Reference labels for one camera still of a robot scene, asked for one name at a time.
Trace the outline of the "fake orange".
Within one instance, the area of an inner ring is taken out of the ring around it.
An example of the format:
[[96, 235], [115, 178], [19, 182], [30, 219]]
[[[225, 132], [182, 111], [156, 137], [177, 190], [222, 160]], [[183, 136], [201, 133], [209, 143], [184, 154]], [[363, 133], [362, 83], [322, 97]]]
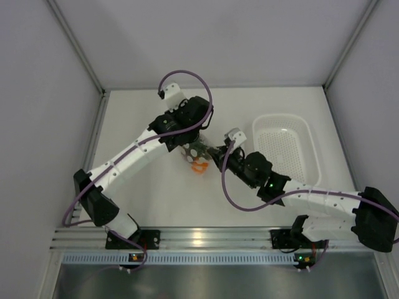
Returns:
[[191, 169], [196, 174], [204, 174], [208, 169], [209, 162], [208, 161], [194, 161], [191, 164]]

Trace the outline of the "clear polka dot zip bag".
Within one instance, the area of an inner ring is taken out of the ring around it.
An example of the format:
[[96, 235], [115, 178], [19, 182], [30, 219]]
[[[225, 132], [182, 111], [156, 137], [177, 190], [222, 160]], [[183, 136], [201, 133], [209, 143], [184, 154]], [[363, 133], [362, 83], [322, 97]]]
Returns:
[[203, 175], [213, 164], [213, 159], [208, 152], [212, 147], [212, 142], [200, 133], [194, 142], [180, 146], [180, 153], [195, 174]]

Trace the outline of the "fake pineapple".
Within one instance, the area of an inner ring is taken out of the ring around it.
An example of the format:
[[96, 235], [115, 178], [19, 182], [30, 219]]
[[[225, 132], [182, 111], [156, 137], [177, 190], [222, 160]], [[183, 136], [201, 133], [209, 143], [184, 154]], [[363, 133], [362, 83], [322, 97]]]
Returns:
[[210, 160], [211, 156], [208, 153], [209, 146], [202, 140], [196, 140], [189, 144], [188, 152], [192, 158], [204, 158]]

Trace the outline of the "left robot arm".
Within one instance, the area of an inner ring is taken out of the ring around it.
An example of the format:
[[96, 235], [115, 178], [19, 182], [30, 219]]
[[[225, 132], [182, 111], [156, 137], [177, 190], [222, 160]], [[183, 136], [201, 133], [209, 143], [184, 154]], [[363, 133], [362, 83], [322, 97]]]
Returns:
[[114, 192], [157, 158], [195, 141], [212, 115], [213, 105], [199, 96], [182, 100], [157, 116], [133, 143], [99, 167], [74, 174], [76, 199], [97, 227], [114, 233], [121, 244], [134, 249], [141, 229], [134, 218], [113, 200]]

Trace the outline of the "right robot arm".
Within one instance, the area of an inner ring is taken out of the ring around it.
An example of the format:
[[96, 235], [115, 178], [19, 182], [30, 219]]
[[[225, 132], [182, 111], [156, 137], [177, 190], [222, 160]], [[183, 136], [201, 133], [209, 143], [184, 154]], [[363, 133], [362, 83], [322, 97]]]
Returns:
[[[391, 252], [398, 243], [398, 210], [377, 188], [367, 186], [363, 191], [343, 192], [304, 184], [273, 171], [272, 163], [261, 153], [245, 155], [234, 144], [208, 152], [221, 172], [224, 195], [237, 210], [255, 212], [278, 205], [307, 211], [297, 216], [291, 226], [291, 240], [298, 247], [322, 240], [357, 240], [377, 252]], [[236, 204], [227, 191], [227, 171], [256, 189], [263, 204]]]

